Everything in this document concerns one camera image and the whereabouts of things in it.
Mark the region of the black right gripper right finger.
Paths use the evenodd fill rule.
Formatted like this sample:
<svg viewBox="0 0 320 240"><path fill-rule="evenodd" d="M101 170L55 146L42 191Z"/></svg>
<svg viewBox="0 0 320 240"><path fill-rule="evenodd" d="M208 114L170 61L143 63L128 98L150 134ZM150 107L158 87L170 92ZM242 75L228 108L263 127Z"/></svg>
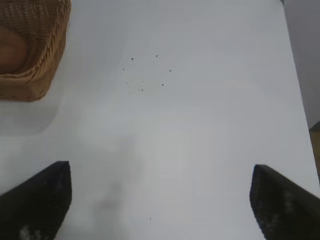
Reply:
<svg viewBox="0 0 320 240"><path fill-rule="evenodd" d="M273 168L254 166L249 201L265 239L320 238L320 199Z"/></svg>

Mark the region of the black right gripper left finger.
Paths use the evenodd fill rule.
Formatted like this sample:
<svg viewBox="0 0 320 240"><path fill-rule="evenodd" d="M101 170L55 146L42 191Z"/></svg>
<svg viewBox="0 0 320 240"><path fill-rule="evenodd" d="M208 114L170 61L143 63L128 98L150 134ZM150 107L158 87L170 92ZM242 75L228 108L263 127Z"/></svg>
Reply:
<svg viewBox="0 0 320 240"><path fill-rule="evenodd" d="M57 161L0 196L0 238L55 239L71 202L70 163Z"/></svg>

